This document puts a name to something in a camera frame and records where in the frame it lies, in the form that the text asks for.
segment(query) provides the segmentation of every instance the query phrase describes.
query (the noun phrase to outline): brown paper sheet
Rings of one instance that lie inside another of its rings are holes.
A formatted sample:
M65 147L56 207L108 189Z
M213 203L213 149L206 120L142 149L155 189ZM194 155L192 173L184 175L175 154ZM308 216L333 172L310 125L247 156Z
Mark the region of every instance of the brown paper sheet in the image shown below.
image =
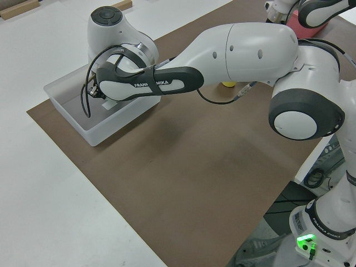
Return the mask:
M161 60L207 28L265 17L262 1L233 1L156 40ZM319 35L336 43L343 37L349 51L355 32L337 18ZM351 79L352 69L344 70ZM220 85L202 90L221 101L236 91ZM317 144L272 131L271 92L259 84L226 106L209 104L196 92L164 96L97 147L49 100L28 113L167 266L223 267Z

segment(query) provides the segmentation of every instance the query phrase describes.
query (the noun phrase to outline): yellow object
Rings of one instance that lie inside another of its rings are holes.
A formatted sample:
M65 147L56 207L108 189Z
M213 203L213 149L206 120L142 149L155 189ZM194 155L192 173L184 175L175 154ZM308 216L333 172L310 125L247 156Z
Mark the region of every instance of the yellow object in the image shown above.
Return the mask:
M234 87L236 85L236 82L223 82L223 85L226 87Z

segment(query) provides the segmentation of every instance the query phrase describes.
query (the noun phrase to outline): green indicator light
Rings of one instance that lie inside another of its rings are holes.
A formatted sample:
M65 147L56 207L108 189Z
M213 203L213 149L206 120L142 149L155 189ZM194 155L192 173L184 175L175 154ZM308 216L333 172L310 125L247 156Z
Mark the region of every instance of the green indicator light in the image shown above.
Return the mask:
M315 235L313 234L309 234L309 235L303 235L300 236L296 239L296 242L298 244L298 247L300 247L301 249L303 248L303 245L305 245L305 243L309 243L311 241L313 241L315 239Z

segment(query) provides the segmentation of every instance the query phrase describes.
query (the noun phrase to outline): table surface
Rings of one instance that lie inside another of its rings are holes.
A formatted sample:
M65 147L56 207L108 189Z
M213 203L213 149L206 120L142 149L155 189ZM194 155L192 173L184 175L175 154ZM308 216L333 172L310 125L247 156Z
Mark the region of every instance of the table surface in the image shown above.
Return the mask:
M45 0L0 20L3 266L165 266L26 114L48 99L44 85L87 63L87 17L116 2ZM125 13L156 39L228 2L134 0Z

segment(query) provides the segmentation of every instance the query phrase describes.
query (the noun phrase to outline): translucent plastic container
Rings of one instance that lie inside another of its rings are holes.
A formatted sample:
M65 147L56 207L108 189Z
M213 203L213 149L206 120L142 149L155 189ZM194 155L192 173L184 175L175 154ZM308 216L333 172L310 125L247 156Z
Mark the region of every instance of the translucent plastic container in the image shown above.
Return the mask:
M96 146L145 111L160 102L160 96L140 97L118 102L111 109L103 107L107 101L89 97L91 117L82 110L80 91L88 66L83 66L44 87L58 112L91 145Z

